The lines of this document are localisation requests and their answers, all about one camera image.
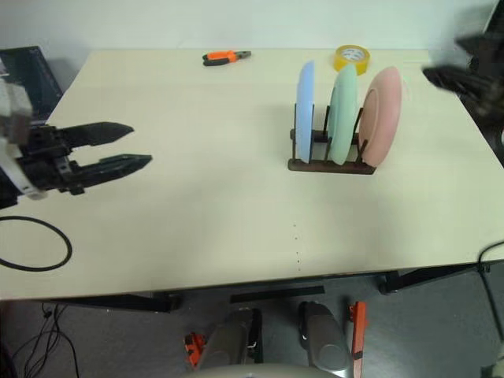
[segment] table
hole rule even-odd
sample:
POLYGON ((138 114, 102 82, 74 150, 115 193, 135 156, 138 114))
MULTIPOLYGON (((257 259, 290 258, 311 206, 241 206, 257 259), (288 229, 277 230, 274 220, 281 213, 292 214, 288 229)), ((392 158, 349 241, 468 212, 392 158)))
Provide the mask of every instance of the table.
MULTIPOLYGON (((316 62, 314 128, 322 129, 336 77, 330 50, 255 50, 212 68, 202 66, 204 53, 90 55, 50 124, 135 128, 79 149, 80 164, 121 153, 154 159, 85 195, 50 192, 2 210, 58 226, 74 255, 52 272, 0 266, 1 300, 463 266, 504 236, 504 171, 458 98, 423 77, 427 51, 371 51, 358 77, 361 104, 389 65, 406 88, 395 142, 372 176, 287 169, 299 70, 316 62)), ((0 235, 10 261, 50 265, 64 253, 36 225, 0 222, 0 235)))

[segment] pliers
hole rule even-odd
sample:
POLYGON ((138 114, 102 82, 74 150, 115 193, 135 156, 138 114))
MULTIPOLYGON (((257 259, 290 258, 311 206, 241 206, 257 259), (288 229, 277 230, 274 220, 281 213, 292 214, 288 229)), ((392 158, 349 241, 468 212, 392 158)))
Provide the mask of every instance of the pliers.
POLYGON ((238 59, 244 59, 252 55, 250 51, 215 51, 213 53, 203 55, 203 65, 226 65, 238 59))

